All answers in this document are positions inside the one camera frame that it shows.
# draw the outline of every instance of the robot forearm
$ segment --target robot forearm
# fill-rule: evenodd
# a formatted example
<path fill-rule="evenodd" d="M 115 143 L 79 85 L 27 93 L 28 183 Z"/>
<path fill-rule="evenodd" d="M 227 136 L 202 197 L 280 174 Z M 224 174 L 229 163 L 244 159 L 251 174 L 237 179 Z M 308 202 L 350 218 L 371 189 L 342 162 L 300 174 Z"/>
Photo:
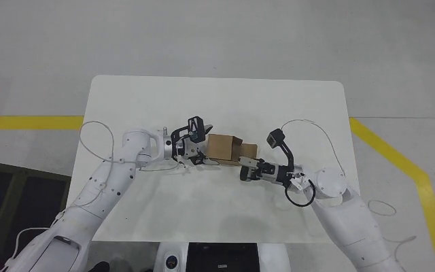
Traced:
<path fill-rule="evenodd" d="M 311 194 L 308 188 L 307 198 Z M 325 207 L 315 199 L 311 207 L 328 236 L 358 272 L 402 271 L 387 250 L 378 223 L 352 189 L 343 194 L 341 205 Z"/>
<path fill-rule="evenodd" d="M 6 262 L 7 271 L 83 271 L 94 234 L 131 185 L 136 168 L 163 159 L 160 153 L 151 157 L 150 137 L 157 135 L 142 130 L 125 133 L 114 158 L 102 162 L 50 229 Z"/>

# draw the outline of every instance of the round button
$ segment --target round button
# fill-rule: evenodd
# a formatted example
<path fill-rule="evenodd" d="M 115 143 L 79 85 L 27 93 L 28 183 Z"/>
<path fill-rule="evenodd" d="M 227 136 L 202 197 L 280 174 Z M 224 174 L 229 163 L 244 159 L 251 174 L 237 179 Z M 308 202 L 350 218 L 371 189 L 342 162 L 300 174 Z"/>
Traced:
<path fill-rule="evenodd" d="M 178 265 L 178 259 L 174 255 L 169 256 L 166 259 L 166 267 L 168 269 L 174 269 L 175 267 L 177 267 L 177 265 Z"/>

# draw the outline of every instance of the black panel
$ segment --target black panel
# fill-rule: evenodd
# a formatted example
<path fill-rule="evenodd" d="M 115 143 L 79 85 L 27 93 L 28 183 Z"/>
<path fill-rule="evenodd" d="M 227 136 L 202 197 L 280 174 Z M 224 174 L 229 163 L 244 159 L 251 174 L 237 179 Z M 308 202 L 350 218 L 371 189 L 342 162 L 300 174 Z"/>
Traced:
<path fill-rule="evenodd" d="M 0 207 L 3 204 L 3 200 L 5 200 L 7 189 L 9 188 L 9 184 L 11 184 L 12 174 L 9 173 L 0 173 Z"/>
<path fill-rule="evenodd" d="M 189 243 L 187 272 L 260 272 L 256 243 Z"/>

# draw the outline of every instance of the black cable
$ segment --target black cable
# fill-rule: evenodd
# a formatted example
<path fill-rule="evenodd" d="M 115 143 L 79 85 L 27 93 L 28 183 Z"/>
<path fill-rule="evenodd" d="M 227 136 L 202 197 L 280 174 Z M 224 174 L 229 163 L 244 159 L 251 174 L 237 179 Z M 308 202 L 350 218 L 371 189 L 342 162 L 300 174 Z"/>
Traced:
<path fill-rule="evenodd" d="M 289 184 L 289 186 L 285 187 L 285 196 L 287 197 L 288 201 L 290 201 L 293 205 L 297 206 L 297 207 L 306 207 L 312 204 L 312 202 L 314 201 L 315 198 L 315 187 L 314 184 L 311 182 L 311 180 L 308 180 L 308 182 L 310 183 L 310 186 L 313 189 L 313 196 L 311 197 L 310 201 L 308 201 L 306 204 L 297 204 L 296 202 L 294 202 L 293 200 L 291 200 L 291 198 L 288 196 L 288 188 L 290 188 L 292 186 L 292 183 Z"/>

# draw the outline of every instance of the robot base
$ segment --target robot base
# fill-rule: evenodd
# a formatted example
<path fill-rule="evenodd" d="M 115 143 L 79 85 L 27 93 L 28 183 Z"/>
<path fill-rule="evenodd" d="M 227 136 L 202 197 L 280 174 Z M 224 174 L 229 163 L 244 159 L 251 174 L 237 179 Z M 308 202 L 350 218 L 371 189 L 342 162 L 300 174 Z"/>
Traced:
<path fill-rule="evenodd" d="M 282 243 L 172 243 L 158 247 L 154 272 L 290 272 Z"/>

